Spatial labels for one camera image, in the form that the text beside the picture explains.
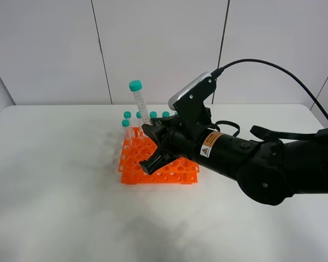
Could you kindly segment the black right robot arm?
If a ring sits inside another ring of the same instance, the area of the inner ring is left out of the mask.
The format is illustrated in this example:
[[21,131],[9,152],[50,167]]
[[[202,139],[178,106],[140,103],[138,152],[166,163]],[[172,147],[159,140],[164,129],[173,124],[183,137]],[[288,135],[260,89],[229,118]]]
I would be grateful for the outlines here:
[[180,116],[142,126],[157,146],[140,163],[151,175],[183,157],[236,181],[251,199],[278,205],[295,194],[328,194],[328,128],[314,134],[274,132],[253,126],[256,140],[220,131],[220,123],[188,125]]

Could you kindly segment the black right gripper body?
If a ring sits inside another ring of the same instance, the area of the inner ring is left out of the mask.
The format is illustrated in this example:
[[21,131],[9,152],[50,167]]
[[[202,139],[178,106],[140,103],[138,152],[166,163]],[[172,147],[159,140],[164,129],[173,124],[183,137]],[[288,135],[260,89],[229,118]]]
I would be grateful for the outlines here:
[[153,122],[151,121],[151,124],[152,126],[163,126],[167,129],[167,133],[163,137],[161,143],[157,145],[157,149],[169,154],[168,164],[180,157],[184,157],[195,163],[198,162],[197,147],[199,139],[205,130],[205,126],[200,127],[197,137],[193,139],[184,130],[178,115],[161,118],[157,117]]

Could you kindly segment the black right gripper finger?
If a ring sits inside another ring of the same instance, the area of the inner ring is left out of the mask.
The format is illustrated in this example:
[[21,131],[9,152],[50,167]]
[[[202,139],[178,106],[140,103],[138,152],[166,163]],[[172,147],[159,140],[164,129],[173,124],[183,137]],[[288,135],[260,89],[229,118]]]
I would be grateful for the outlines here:
[[156,145],[159,145],[167,133],[166,127],[152,126],[149,124],[142,125],[143,133],[148,136]]
[[152,175],[156,170],[168,164],[168,160],[169,154],[157,149],[147,160],[140,161],[139,165],[146,174]]

